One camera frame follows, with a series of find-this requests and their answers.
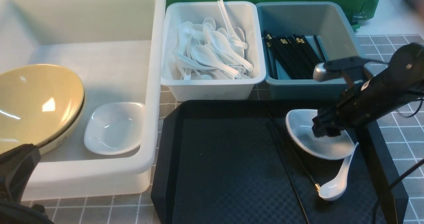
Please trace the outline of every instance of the gray container of chopsticks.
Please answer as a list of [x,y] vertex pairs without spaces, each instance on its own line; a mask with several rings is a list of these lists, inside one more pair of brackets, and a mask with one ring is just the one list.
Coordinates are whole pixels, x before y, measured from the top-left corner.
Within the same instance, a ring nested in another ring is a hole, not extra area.
[[[319,52],[313,36],[320,40],[327,61],[350,56],[363,56],[359,41],[342,9],[332,2],[265,2],[256,4],[261,31],[278,36],[305,35],[315,52]],[[347,87],[343,79],[316,82],[312,79],[293,80],[277,64],[278,79],[267,66],[266,82],[271,98],[280,99],[335,99]]]

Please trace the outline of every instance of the tiled surface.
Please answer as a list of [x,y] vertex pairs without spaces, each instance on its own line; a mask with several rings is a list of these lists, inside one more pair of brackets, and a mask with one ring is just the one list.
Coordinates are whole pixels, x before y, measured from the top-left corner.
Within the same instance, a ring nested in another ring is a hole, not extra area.
[[[421,37],[415,35],[360,36],[358,38],[367,57],[382,61],[389,61],[395,49],[404,44],[412,41],[424,43]],[[369,64],[367,67],[377,74],[383,71],[386,65]],[[180,104],[167,87],[162,86],[161,90],[156,157],[162,134],[163,118]],[[255,86],[249,98],[268,100],[270,98],[268,85],[262,83]],[[399,109],[399,112],[405,115],[412,114],[417,107],[417,103],[412,103]],[[409,119],[394,112],[381,118],[378,123],[399,172],[405,171],[424,157],[424,129],[422,126],[424,109]],[[410,196],[405,223],[424,224],[423,169],[420,168],[407,177],[404,185]],[[159,224],[150,199],[150,191],[151,186],[142,194],[43,200],[24,202],[23,204],[31,206],[38,203],[46,206],[49,217],[56,224]]]

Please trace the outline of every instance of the black tray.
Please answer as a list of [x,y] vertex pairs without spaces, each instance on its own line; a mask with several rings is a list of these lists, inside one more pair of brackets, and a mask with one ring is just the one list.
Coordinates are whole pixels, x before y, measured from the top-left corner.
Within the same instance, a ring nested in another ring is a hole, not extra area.
[[[162,224],[305,223],[267,128],[269,109],[279,124],[291,109],[327,101],[188,101],[164,120],[151,198]],[[377,194],[398,177],[376,122],[348,131],[359,142],[338,200],[318,197],[287,143],[282,149],[310,223],[371,223]],[[299,152],[315,179],[334,178],[341,160]],[[403,222],[408,196],[402,184],[377,214],[378,223]]]

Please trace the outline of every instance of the beige bowl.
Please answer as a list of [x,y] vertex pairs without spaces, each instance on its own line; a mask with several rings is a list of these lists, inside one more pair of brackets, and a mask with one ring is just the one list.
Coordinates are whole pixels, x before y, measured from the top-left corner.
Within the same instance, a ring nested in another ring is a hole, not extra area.
[[84,87],[71,70],[29,65],[0,75],[0,153],[38,147],[63,133],[79,114]]
[[56,136],[55,138],[52,138],[51,140],[49,140],[46,144],[40,145],[38,146],[38,149],[40,150],[41,154],[45,154],[51,150],[54,150],[56,147],[58,147],[59,145],[63,144],[63,142],[72,135],[72,133],[74,132],[75,128],[77,127],[79,121],[81,120],[82,114],[84,113],[84,109],[85,109],[85,105],[86,105],[86,100],[83,100],[81,109],[79,110],[77,116],[75,117],[75,120],[72,121],[72,123],[70,124],[69,127],[67,127],[62,133],[60,133],[58,136]]

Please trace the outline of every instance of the black chopsticks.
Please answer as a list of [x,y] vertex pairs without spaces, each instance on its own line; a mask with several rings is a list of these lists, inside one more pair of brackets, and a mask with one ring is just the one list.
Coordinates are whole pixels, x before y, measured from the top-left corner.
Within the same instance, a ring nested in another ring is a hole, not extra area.
[[280,144],[282,143],[282,141],[279,138],[279,135],[278,135],[279,132],[277,131],[276,127],[271,122],[267,122],[267,126],[268,126],[269,133],[271,134],[272,140],[274,142],[275,148],[277,149],[277,152],[280,156],[281,163],[283,164],[284,170],[286,171],[287,177],[289,178],[293,192],[296,195],[297,202],[298,202],[300,208],[302,209],[303,217],[305,218],[306,223],[309,224],[310,222],[309,222],[308,215],[306,214],[305,207],[303,206],[302,200],[300,199],[299,192],[297,191],[297,188],[296,188],[296,185],[295,185],[295,183],[292,179],[290,170],[288,169],[287,163],[285,162],[283,150],[280,147]]
[[270,56],[272,55],[291,79],[312,79],[315,66],[325,61],[323,49],[316,35],[314,41],[322,59],[315,53],[311,44],[303,35],[273,37],[265,31],[264,44],[267,62],[271,67],[270,71],[272,71],[270,76],[273,79],[280,79],[276,63],[271,63]]
[[283,131],[282,127],[280,127],[274,120],[274,117],[271,115],[271,113],[269,112],[268,108],[265,108],[272,124],[274,125],[274,129],[278,131],[278,133],[280,134],[280,140],[284,140],[286,141],[286,144],[288,145],[288,147],[290,148],[290,151],[293,153],[293,155],[296,157],[298,163],[301,165],[303,171],[305,171],[305,173],[307,174],[307,176],[309,177],[309,180],[312,182],[312,184],[314,185],[315,189],[317,192],[319,192],[321,186],[319,185],[318,182],[316,182],[316,180],[314,179],[314,177],[312,176],[312,172],[310,171],[310,169],[306,166],[306,164],[303,162],[303,160],[300,158],[299,153],[295,150],[294,148],[294,142],[292,140],[292,138],[290,137],[290,135],[286,132]]

